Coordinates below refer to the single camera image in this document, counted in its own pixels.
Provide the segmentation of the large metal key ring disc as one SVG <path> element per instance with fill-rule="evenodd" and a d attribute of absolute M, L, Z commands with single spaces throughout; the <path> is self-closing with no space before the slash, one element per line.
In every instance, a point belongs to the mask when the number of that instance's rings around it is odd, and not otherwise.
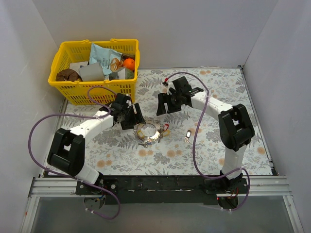
<path fill-rule="evenodd" d="M 146 136 L 143 134 L 142 128 L 145 125 L 152 125 L 156 129 L 154 135 Z M 142 145 L 147 146 L 147 145 L 154 144 L 156 141 L 160 139 L 161 133 L 162 133 L 162 127 L 157 123 L 154 123 L 151 121 L 145 121 L 145 123 L 139 123 L 135 125 L 134 132 L 135 132 L 136 138 L 142 142 Z"/>

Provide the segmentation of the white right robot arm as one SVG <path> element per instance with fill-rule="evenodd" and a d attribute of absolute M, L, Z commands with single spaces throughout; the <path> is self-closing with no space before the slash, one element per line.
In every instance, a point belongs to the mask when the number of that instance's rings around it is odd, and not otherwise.
<path fill-rule="evenodd" d="M 193 88 L 184 76 L 172 82 L 165 79 L 162 84 L 167 92 L 158 94 L 157 116 L 181 111 L 182 105 L 186 105 L 218 121 L 225 159 L 220 175 L 210 179 L 218 180 L 224 192 L 233 192 L 242 178 L 241 166 L 246 146 L 255 135 L 246 107 L 210 97 L 206 86 Z"/>

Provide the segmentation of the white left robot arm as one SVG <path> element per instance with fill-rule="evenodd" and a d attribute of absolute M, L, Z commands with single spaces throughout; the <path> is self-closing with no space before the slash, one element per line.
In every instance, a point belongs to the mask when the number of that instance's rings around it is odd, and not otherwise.
<path fill-rule="evenodd" d="M 129 130 L 144 122 L 139 104 L 132 103 L 128 95 L 118 93 L 109 106 L 101 107 L 94 116 L 78 126 L 68 130 L 58 129 L 47 163 L 67 175 L 87 182 L 87 189 L 92 194 L 99 194 L 104 187 L 103 181 L 100 180 L 102 174 L 86 164 L 86 144 L 117 123 L 123 130 Z"/>

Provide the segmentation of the yellow key tag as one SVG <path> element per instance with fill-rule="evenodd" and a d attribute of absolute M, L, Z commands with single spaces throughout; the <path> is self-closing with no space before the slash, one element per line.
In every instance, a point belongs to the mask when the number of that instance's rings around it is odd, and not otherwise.
<path fill-rule="evenodd" d="M 169 131 L 169 130 L 164 131 L 164 132 L 162 133 L 163 136 L 167 136 L 167 135 L 169 135 L 169 134 L 170 134 L 170 131 Z"/>

